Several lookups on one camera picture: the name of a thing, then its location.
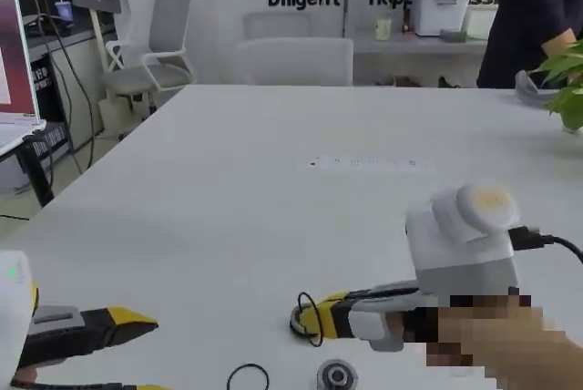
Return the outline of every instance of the white table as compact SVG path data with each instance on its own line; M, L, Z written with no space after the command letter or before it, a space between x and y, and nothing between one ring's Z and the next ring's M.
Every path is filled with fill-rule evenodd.
M320 155L415 160L435 173L306 167ZM425 368L413 348L314 349L288 331L302 290L320 299L410 279L405 209L477 177L507 184L526 224L583 244L583 140L509 93L187 87L4 242L28 252L42 303L122 304L161 325L40 380L215 390L233 368L257 362L271 389L313 390L321 363L340 357L363 390L493 390L479 373ZM583 342L583 267L560 248L520 254L517 264L535 302ZM254 371L232 386L262 388Z

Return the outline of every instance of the green leaves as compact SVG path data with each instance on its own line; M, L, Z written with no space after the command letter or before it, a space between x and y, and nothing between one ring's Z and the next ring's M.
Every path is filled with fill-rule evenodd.
M533 72L546 72L545 82L568 81L547 104L547 109L559 114L566 128L583 128L583 40L564 54L548 58Z
M551 113L558 113L566 128L570 130L583 128L583 88L562 88L547 104L547 109Z

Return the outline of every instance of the monitor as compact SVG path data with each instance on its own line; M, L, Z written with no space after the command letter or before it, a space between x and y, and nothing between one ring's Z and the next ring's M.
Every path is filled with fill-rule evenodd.
M0 0L0 123L35 118L38 105L18 0Z

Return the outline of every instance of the dark clothing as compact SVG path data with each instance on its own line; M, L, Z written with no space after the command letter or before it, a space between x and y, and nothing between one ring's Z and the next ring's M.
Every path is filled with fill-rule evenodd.
M545 60L541 46L570 28L583 37L583 0L499 0L478 87L514 88L518 71Z

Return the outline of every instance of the cup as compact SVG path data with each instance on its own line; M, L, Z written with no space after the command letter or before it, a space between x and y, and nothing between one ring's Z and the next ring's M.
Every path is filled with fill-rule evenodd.
M57 1L55 7L61 19L69 23L73 22L73 6L70 1Z
M374 25L374 39L377 41L388 41L391 36L391 19L382 18Z

